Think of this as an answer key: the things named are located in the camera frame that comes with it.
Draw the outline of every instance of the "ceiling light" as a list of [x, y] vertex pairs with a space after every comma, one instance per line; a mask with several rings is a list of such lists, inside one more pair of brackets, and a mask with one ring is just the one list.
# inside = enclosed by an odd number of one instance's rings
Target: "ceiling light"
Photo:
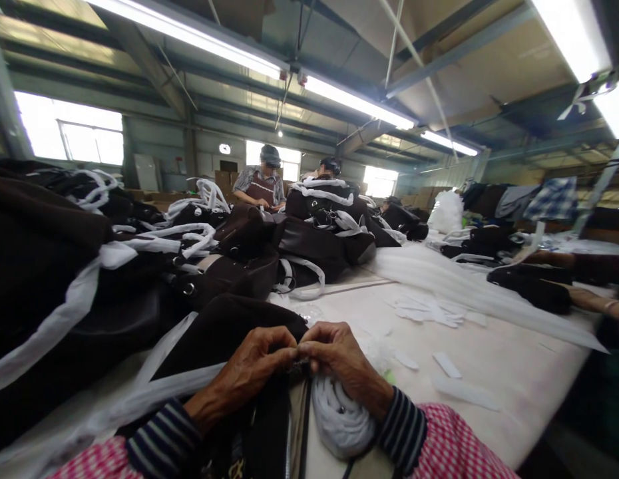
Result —
[[607, 122], [611, 133], [619, 140], [619, 83], [609, 93], [594, 97], [594, 104]]
[[135, 21], [226, 60], [279, 80], [287, 65], [217, 31], [168, 5], [153, 0], [87, 0], [88, 3]]
[[[444, 136], [441, 136], [431, 131], [426, 131], [422, 133], [421, 137], [423, 137], [425, 140], [438, 143], [439, 145], [443, 145], [451, 149], [452, 142], [449, 141], [449, 138], [445, 138]], [[465, 146], [458, 142], [453, 142], [453, 145], [458, 153], [463, 153], [469, 156], [476, 156], [479, 153], [478, 150], [474, 150], [473, 148], [469, 148], [468, 146]]]
[[589, 0], [532, 0], [579, 83], [612, 68]]
[[346, 91], [343, 86], [334, 86], [319, 79], [316, 75], [299, 74], [299, 82], [311, 92], [324, 96], [332, 101], [366, 113], [374, 118], [395, 125], [401, 130], [409, 130], [414, 127], [414, 121], [391, 110], [380, 103], [365, 100], [361, 95]]

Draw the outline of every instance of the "worker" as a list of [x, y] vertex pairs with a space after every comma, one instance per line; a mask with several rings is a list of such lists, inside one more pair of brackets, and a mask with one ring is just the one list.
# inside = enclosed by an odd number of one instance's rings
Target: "worker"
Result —
[[261, 148], [260, 161], [259, 166], [243, 168], [232, 192], [245, 203], [277, 212], [285, 206], [283, 180], [276, 172], [281, 167], [281, 157], [276, 148], [267, 144]]
[[[369, 411], [377, 423], [377, 443], [401, 477], [516, 477], [452, 408], [416, 406], [392, 387], [365, 358], [346, 323], [316, 323], [300, 344], [284, 326], [250, 331], [218, 376], [185, 405], [171, 400], [130, 439], [115, 436], [90, 447], [51, 479], [181, 477], [210, 429], [298, 358], [309, 358], [313, 374], [331, 371], [347, 395]], [[243, 461], [237, 464], [224, 477], [242, 477]]]
[[333, 156], [328, 156], [327, 158], [323, 158], [321, 160], [321, 164], [318, 167], [318, 170], [314, 170], [313, 172], [305, 173], [301, 177], [301, 181], [308, 180], [309, 178], [313, 178], [317, 180], [318, 178], [335, 178], [341, 174], [341, 164], [340, 162], [334, 158]]
[[[576, 280], [619, 285], [619, 256], [540, 251], [526, 262], [567, 268]], [[565, 288], [574, 306], [604, 315], [596, 336], [610, 354], [591, 352], [556, 420], [619, 461], [619, 299]]]

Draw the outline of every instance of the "white table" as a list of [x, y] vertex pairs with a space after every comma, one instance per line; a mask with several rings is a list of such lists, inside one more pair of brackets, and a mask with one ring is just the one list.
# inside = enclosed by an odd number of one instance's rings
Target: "white table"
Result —
[[[600, 288], [597, 294], [609, 295]], [[529, 331], [488, 317], [487, 327], [465, 321], [458, 329], [434, 322], [422, 325], [396, 316], [384, 298], [413, 288], [392, 283], [357, 269], [338, 285], [329, 285], [325, 295], [311, 304], [320, 308], [324, 321], [347, 321], [357, 338], [365, 340], [369, 331], [389, 350], [401, 349], [419, 364], [412, 371], [396, 360], [390, 367], [397, 381], [415, 402], [443, 402], [456, 409], [476, 435], [512, 468], [517, 468], [531, 451], [553, 414], [569, 391], [589, 350], [549, 336]], [[283, 301], [290, 309], [300, 303]], [[596, 315], [573, 313], [570, 319], [593, 330]], [[473, 404], [440, 395], [432, 387], [430, 376], [443, 375], [432, 354], [444, 351], [463, 374], [463, 379], [487, 389], [501, 411], [493, 412]], [[140, 367], [131, 358], [90, 391], [79, 393], [60, 406], [42, 423], [19, 439], [29, 447], [26, 455], [0, 470], [0, 478], [24, 478], [38, 462], [38, 439], [52, 431], [71, 431], [88, 411], [120, 397]], [[308, 442], [308, 479], [341, 478], [346, 463], [336, 460], [322, 445], [310, 414]]]

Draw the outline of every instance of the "sleeve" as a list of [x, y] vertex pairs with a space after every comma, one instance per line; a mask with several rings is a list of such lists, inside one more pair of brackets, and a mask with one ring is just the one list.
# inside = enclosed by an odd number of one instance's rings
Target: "sleeve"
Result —
[[245, 168], [243, 168], [243, 171], [241, 171], [240, 175], [238, 175], [238, 178], [236, 180], [236, 183], [234, 183], [234, 187], [232, 188], [232, 192], [236, 192], [236, 191], [242, 191], [245, 192], [248, 190], [248, 188], [250, 187], [250, 183], [252, 183], [252, 178], [254, 177], [254, 168], [250, 167], [250, 166], [246, 166]]
[[96, 444], [51, 479], [173, 479], [200, 441], [190, 416], [172, 399], [128, 441], [116, 436]]
[[396, 467], [412, 478], [517, 477], [452, 408], [416, 407], [398, 388], [394, 388], [379, 443]]
[[283, 193], [283, 178], [278, 176], [276, 183], [274, 184], [274, 206], [280, 205], [285, 201], [285, 194]]
[[619, 256], [574, 254], [574, 258], [576, 276], [619, 284]]

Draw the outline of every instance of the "brown apron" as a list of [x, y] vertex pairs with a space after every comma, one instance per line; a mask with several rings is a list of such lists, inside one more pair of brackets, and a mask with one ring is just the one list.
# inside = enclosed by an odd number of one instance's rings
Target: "brown apron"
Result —
[[274, 185], [267, 183], [265, 180], [261, 179], [258, 171], [254, 172], [254, 176], [252, 176], [252, 183], [248, 186], [248, 189], [245, 191], [245, 194], [255, 200], [265, 200], [268, 205], [274, 205]]

